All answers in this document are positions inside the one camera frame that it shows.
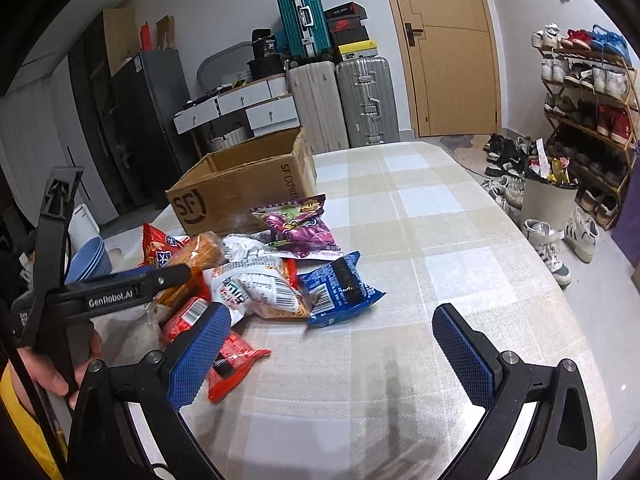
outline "hand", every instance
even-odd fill
[[[84,379],[84,373],[86,372],[86,368],[88,364],[94,359],[100,356],[100,348],[102,347],[102,340],[100,339],[100,335],[94,331],[91,334],[91,339],[89,341],[90,347],[90,356],[87,361],[79,365],[76,368],[75,376],[76,383],[78,386],[82,383],[82,379]],[[31,377],[31,380],[34,383],[39,384],[45,390],[59,395],[60,397],[66,396],[69,391],[69,385],[66,384],[66,381],[63,379],[62,375],[54,368],[51,359],[47,356],[37,354],[30,348],[18,348],[18,352],[20,353],[20,357],[22,358],[22,362],[24,362],[24,367],[27,368],[27,372]],[[31,405],[31,401],[27,396],[27,392],[22,386],[20,379],[18,378],[18,374],[15,372],[13,365],[9,362],[9,373],[11,374],[11,382],[14,386],[14,391],[20,403],[24,406],[24,408],[34,415],[33,406]],[[76,400],[78,400],[78,392],[75,392],[69,398],[69,405],[71,408],[76,407]]]

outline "metal bolt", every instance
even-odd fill
[[[516,354],[516,352],[512,352],[511,350],[502,352],[502,358],[505,363],[508,363],[510,365],[514,365],[520,360],[520,358],[518,357],[518,354]]]
[[[563,359],[562,366],[567,372],[575,372],[578,369],[578,367],[573,361],[571,361],[571,359]]]
[[[152,350],[145,356],[145,361],[147,363],[156,364],[162,359],[162,352],[159,350]]]
[[[100,361],[100,359],[94,359],[86,369],[89,372],[97,372],[100,368],[102,368],[102,361]]]

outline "wooden shoe rack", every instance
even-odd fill
[[[589,98],[590,101],[595,102],[596,106],[599,104],[607,104],[607,105],[612,105],[618,108],[622,108],[626,110],[626,113],[629,116],[629,120],[631,122],[631,135],[629,136],[629,139],[626,142],[626,144],[620,144],[615,140],[611,139],[610,137],[606,137],[598,133],[596,130],[591,130],[590,128],[582,126],[581,124],[574,123],[569,118],[561,117],[549,112],[544,112],[546,119],[549,121],[549,123],[551,124],[551,127],[554,129],[553,135],[550,137],[550,139],[547,141],[547,144],[546,144],[546,150],[549,155],[554,157],[564,156],[564,155],[561,155],[561,153],[558,153],[554,147],[554,138],[561,124],[567,124],[568,126],[573,127],[575,130],[578,130],[588,136],[594,137],[595,139],[599,140],[600,142],[609,146],[610,148],[614,150],[618,150],[619,152],[622,152],[624,154],[625,160],[626,160],[627,172],[622,181],[622,184],[620,184],[619,187],[614,187],[611,184],[608,184],[602,177],[599,177],[596,174],[594,174],[589,168],[582,166],[581,164],[578,164],[576,160],[570,161],[570,164],[571,164],[570,167],[575,174],[580,175],[585,180],[589,181],[590,184],[603,190],[604,192],[603,196],[604,194],[614,194],[618,199],[618,205],[619,205],[618,213],[607,226],[604,226],[604,229],[608,230],[611,227],[613,227],[616,221],[618,220],[618,216],[620,214],[620,211],[622,210],[622,204],[626,196],[626,189],[629,183],[629,179],[631,177],[631,172],[633,171],[634,165],[636,164],[636,154],[637,154],[636,132],[639,131],[638,125],[640,123],[640,100],[638,99],[638,94],[636,92],[636,77],[638,76],[638,72],[634,68],[628,66],[622,57],[616,56],[615,54],[608,54],[606,52],[594,52],[591,50],[581,50],[581,49],[572,49],[572,48],[553,48],[553,49],[538,48],[537,50],[539,50],[540,54],[542,54],[543,56],[545,54],[556,54],[558,56],[562,55],[568,59],[577,59],[582,61],[596,62],[602,68],[606,68],[608,66],[608,67],[623,68],[625,70],[626,83],[627,83],[627,87],[629,88],[629,91],[624,100],[619,100],[609,95],[597,94],[594,91],[590,91],[582,87],[570,86],[570,85],[542,80],[542,83],[544,84],[546,90],[551,95],[553,94],[562,95],[565,90],[571,89],[576,92],[579,92],[580,97],[582,99],[586,100],[587,98]]]

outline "door frame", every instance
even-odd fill
[[[394,17],[394,24],[396,26],[396,36],[398,37],[398,45],[400,46],[400,57],[402,59],[402,68],[404,70],[404,83],[406,86],[407,99],[409,101],[409,117],[411,127],[414,130],[415,137],[419,137],[418,132],[418,117],[417,117],[417,104],[415,102],[415,88],[414,88],[414,75],[411,70],[411,60],[409,58],[409,45],[404,33],[404,23],[400,14],[400,5],[398,0],[389,0],[391,6],[391,14]],[[495,107],[497,112],[496,128],[498,133],[502,129],[502,97],[500,89],[500,69],[498,66],[498,49],[495,39],[494,22],[489,10],[489,3],[487,0],[482,0],[484,6],[484,13],[486,15],[487,25],[489,28],[489,38],[491,39],[491,51],[494,58],[494,73],[495,73]]]

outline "yellow sleeve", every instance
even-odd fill
[[[52,480],[63,480],[49,451],[49,447],[44,440],[42,430],[38,423],[22,407],[18,397],[15,395],[8,367],[4,368],[2,380],[0,380],[0,397],[2,397],[2,402],[4,402],[6,410],[14,422],[15,427],[18,429],[20,436],[31,451],[31,454],[40,464],[40,467],[44,469],[45,473],[47,473]]]

